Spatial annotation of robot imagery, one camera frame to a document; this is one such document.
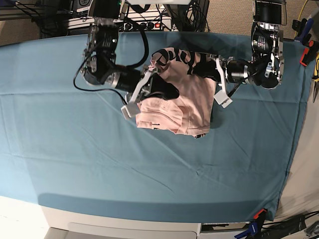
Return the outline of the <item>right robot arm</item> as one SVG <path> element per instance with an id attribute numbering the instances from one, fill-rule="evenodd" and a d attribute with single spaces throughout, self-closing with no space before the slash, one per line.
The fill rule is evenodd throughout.
<path id="1" fill-rule="evenodd" d="M 171 83 L 166 82 L 156 70 L 142 66 L 149 56 L 149 43 L 144 27 L 128 18 L 127 11 L 132 8 L 138 13 L 148 10 L 148 5 L 141 7 L 131 5 L 127 1 L 122 4 L 119 0 L 94 0 L 90 4 L 89 16 L 94 22 L 90 24 L 87 47 L 84 50 L 84 60 L 77 70 L 84 80 L 94 86 L 108 84 L 109 91 L 118 93 L 124 91 L 128 99 L 120 95 L 123 105 L 130 101 L 138 103 L 147 98 L 174 100 L 179 97 L 179 90 Z M 137 29 L 144 44 L 142 59 L 132 65 L 116 64 L 116 48 L 119 40 L 119 27 L 114 22 L 120 19 Z"/>

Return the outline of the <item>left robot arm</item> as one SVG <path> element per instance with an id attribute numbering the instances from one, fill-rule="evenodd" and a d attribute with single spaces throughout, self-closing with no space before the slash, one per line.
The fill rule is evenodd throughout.
<path id="1" fill-rule="evenodd" d="M 220 55 L 207 57 L 197 64 L 193 73 L 217 83 L 255 84 L 274 89 L 283 80 L 283 31 L 287 24 L 286 1 L 256 0 L 253 4 L 251 29 L 251 61 L 225 59 Z"/>

